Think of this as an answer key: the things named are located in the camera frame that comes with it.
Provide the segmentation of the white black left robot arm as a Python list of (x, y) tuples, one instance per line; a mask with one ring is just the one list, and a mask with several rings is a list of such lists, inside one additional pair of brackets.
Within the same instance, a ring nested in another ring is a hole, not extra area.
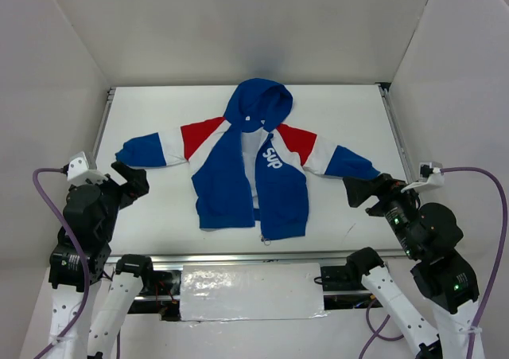
[(52, 321), (47, 358), (109, 358), (132, 302), (155, 287), (151, 259), (125, 255), (116, 264), (104, 304), (93, 310), (119, 211), (150, 190), (143, 169), (121, 162), (111, 167), (124, 183), (101, 174), (83, 155), (60, 169), (70, 187), (49, 258)]

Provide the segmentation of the blue white red hooded jacket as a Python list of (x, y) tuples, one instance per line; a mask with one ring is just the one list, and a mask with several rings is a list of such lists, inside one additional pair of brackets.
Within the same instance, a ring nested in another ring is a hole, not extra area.
[(133, 168), (188, 163), (203, 230), (259, 227), (268, 241), (302, 237), (307, 173), (371, 180), (379, 172), (348, 148), (288, 126), (292, 108), (283, 84), (245, 80), (220, 117), (130, 139), (115, 157)]

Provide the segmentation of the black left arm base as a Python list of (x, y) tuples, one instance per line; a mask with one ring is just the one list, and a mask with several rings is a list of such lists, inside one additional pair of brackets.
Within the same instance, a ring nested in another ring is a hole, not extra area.
[(154, 271), (134, 298), (128, 314), (154, 314), (164, 322), (181, 320), (181, 272)]

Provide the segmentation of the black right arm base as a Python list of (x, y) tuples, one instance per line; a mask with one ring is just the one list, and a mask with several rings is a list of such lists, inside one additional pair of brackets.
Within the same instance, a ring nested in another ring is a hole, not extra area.
[(375, 299), (346, 266), (321, 266), (320, 270), (313, 282), (323, 291), (325, 310), (366, 309)]

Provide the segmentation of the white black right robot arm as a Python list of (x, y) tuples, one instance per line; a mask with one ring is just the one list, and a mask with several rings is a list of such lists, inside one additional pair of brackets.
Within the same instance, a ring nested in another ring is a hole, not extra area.
[(344, 178), (348, 204), (377, 203), (366, 210), (390, 225), (406, 256), (415, 261), (410, 273), (429, 301), (436, 324), (431, 326), (401, 292), (386, 264), (373, 248), (347, 258), (346, 279), (366, 288), (400, 329), (416, 358), (482, 358), (484, 349), (468, 347), (479, 309), (479, 288), (472, 266), (456, 250), (464, 234), (453, 212), (438, 203), (421, 205), (418, 194), (444, 184), (438, 168), (427, 179), (407, 184), (381, 174), (372, 180)]

